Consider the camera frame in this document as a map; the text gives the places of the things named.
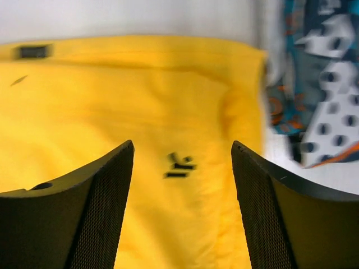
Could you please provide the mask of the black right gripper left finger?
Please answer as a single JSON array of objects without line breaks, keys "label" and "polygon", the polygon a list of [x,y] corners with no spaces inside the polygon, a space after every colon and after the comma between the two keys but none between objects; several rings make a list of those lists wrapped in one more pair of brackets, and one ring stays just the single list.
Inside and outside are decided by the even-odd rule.
[{"label": "black right gripper left finger", "polygon": [[113,268],[134,164],[126,141],[30,190],[1,194],[2,268]]}]

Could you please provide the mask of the yellow shorts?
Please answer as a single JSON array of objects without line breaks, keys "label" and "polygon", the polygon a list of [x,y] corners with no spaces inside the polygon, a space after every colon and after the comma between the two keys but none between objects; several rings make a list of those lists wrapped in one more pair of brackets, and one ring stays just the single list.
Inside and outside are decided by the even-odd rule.
[{"label": "yellow shorts", "polygon": [[250,268],[231,147],[263,150],[265,53],[188,36],[1,46],[1,191],[126,140],[134,168],[116,268]]}]

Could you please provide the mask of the colourful patterned shorts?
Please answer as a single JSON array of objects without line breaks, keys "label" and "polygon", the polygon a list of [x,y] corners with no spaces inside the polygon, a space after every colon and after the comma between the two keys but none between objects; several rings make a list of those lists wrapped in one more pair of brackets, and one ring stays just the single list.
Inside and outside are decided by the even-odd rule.
[{"label": "colourful patterned shorts", "polygon": [[358,2],[267,1],[270,121],[305,168],[358,161]]}]

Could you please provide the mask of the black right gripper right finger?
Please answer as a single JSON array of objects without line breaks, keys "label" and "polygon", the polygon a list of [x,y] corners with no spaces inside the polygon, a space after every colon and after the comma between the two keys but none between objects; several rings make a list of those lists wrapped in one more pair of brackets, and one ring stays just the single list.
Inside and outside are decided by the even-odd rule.
[{"label": "black right gripper right finger", "polygon": [[252,268],[358,267],[358,195],[304,179],[237,141],[231,155]]}]

